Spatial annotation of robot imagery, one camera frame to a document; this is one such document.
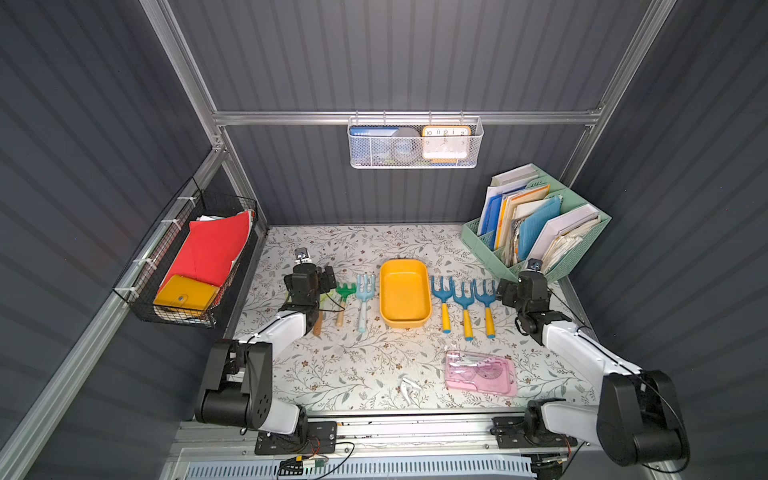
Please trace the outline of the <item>white paper scrap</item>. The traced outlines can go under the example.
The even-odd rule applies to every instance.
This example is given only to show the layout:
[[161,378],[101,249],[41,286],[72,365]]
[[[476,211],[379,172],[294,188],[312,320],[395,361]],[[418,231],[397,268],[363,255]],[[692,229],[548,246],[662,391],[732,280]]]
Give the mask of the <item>white paper scrap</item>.
[[418,383],[414,382],[413,380],[407,377],[403,377],[401,379],[399,388],[407,405],[417,404],[417,402],[413,398],[413,395],[422,390],[422,388],[419,386]]

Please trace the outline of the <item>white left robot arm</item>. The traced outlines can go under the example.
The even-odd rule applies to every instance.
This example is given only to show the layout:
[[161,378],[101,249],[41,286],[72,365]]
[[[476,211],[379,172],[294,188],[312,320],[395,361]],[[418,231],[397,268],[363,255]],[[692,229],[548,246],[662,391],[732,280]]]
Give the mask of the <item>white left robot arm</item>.
[[244,340],[214,343],[195,406],[198,422],[303,435],[303,408],[273,398],[273,364],[285,348],[313,330],[320,296],[336,288],[336,278],[330,266],[301,263],[284,282],[288,301],[269,324]]

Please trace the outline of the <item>white binder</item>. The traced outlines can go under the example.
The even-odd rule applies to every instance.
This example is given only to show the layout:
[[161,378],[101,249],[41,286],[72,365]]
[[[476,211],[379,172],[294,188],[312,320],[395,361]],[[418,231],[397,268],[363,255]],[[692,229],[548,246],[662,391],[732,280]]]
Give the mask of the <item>white binder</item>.
[[547,220],[526,261],[533,262],[541,273],[550,272],[599,223],[600,213],[590,204]]

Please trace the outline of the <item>blue box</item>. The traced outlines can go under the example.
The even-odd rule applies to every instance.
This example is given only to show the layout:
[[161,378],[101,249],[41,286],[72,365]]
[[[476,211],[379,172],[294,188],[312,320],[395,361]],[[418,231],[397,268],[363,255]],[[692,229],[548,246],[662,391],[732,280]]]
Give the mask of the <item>blue box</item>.
[[350,163],[354,168],[379,167],[394,162],[392,137],[397,127],[352,126],[348,129]]

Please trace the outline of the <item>pink plastic pencil case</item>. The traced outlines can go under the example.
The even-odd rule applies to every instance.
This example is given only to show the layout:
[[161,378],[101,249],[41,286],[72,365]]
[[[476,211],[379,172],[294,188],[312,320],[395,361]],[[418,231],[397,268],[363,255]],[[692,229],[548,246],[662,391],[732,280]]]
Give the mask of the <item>pink plastic pencil case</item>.
[[503,357],[448,351],[444,377],[449,389],[506,397],[518,393],[514,364]]

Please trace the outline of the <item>orange yellow book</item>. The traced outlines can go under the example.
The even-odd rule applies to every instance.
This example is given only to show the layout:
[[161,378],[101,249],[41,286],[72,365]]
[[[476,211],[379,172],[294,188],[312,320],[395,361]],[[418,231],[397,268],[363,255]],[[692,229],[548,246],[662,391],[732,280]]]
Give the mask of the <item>orange yellow book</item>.
[[510,194],[502,199],[497,229],[495,232],[495,250],[503,247],[509,240],[512,222],[533,213],[550,192],[549,184]]

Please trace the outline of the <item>blue rake yellow handle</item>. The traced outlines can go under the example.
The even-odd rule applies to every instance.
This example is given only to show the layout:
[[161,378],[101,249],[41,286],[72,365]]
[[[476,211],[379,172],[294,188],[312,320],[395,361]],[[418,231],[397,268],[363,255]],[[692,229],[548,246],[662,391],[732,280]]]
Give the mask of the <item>blue rake yellow handle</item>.
[[441,302],[441,330],[443,333],[448,334],[452,331],[448,302],[453,298],[455,293],[453,277],[449,276],[445,278],[443,276],[431,276],[430,285],[432,295],[438,298]]
[[478,284],[476,280],[473,280],[472,293],[474,298],[484,306],[486,336],[489,339],[494,339],[496,337],[496,327],[491,305],[496,300],[495,281],[491,281],[491,288],[488,289],[485,280],[482,280],[481,284]]
[[469,307],[474,303],[474,296],[471,291],[467,291],[466,283],[461,281],[454,289],[454,301],[461,306],[463,315],[463,335],[467,341],[474,340],[474,331],[470,316]]

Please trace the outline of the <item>green plastic file organizer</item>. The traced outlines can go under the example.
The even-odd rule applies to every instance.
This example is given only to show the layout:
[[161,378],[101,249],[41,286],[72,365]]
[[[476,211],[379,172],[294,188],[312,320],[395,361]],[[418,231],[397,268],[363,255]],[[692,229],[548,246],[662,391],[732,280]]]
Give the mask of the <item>green plastic file organizer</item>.
[[461,241],[496,279],[515,280],[530,260],[550,282],[567,277],[611,217],[541,168],[527,164],[492,178],[479,218]]

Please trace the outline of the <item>white vented rail cover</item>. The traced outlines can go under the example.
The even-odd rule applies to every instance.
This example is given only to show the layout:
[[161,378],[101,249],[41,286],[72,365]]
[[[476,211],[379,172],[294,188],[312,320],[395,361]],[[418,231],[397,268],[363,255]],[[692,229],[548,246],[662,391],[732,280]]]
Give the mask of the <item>white vented rail cover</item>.
[[514,455],[332,458],[321,468],[281,472],[278,460],[193,462],[177,479],[535,479],[531,460]]

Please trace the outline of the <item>grey tape roll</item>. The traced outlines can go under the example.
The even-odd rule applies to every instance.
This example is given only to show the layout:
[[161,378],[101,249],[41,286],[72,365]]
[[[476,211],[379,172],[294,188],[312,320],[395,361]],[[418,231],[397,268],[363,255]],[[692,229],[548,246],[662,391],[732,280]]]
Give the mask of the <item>grey tape roll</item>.
[[412,164],[422,156],[420,133],[411,127],[400,127],[392,135],[390,153],[399,164]]

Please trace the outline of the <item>light blue hand rake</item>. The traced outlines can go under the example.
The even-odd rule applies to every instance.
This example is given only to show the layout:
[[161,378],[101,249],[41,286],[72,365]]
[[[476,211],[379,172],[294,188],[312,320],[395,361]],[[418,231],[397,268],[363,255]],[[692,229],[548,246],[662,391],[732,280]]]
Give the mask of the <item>light blue hand rake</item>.
[[358,331],[367,331],[367,303],[374,298],[376,277],[369,274],[357,276],[356,298],[360,302]]

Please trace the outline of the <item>stack of magazines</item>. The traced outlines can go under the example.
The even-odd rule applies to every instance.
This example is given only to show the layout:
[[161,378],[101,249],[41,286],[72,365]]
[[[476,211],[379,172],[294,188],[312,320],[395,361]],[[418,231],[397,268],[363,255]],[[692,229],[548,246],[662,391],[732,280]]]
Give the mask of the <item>stack of magazines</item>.
[[[547,199],[544,199],[541,202],[539,207],[541,207],[545,203],[546,200]],[[504,263],[505,263],[505,265],[507,267],[511,267],[511,266],[519,263],[519,261],[517,259],[518,229],[520,227],[520,224],[525,220],[526,217],[523,217],[523,218],[518,219],[518,220],[514,220],[512,222],[512,229],[511,229],[511,232],[510,232],[509,240],[504,245],[504,248],[502,249],[502,260],[504,261]]]

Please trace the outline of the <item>green rake wooden handle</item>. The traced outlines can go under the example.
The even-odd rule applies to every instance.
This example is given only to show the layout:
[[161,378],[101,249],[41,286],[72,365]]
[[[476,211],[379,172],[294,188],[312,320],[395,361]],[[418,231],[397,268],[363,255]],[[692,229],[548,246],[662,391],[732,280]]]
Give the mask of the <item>green rake wooden handle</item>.
[[339,312],[336,319],[336,327],[341,328],[344,324],[344,316],[347,306],[347,299],[354,295],[357,291],[357,285],[355,283],[347,284],[342,283],[338,284],[336,287],[336,292],[340,297],[340,307]]

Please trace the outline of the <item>lime rake wooden handle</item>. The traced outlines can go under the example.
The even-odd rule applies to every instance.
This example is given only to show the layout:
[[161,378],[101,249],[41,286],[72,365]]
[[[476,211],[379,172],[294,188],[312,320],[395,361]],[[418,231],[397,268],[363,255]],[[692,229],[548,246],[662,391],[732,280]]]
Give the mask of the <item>lime rake wooden handle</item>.
[[327,300],[328,294],[322,294],[320,296],[318,304],[318,318],[312,330],[313,335],[318,338],[320,338],[322,335],[322,327],[325,316],[325,304],[327,303]]

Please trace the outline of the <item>blue folder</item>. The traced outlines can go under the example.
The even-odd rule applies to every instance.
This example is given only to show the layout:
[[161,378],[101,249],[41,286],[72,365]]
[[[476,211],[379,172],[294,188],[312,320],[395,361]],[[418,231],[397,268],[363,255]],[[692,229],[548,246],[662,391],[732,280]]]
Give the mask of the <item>blue folder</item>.
[[477,233],[480,236],[496,230],[503,201],[509,197],[515,197],[519,193],[520,190],[507,192],[495,195],[489,200],[482,222],[478,225]]

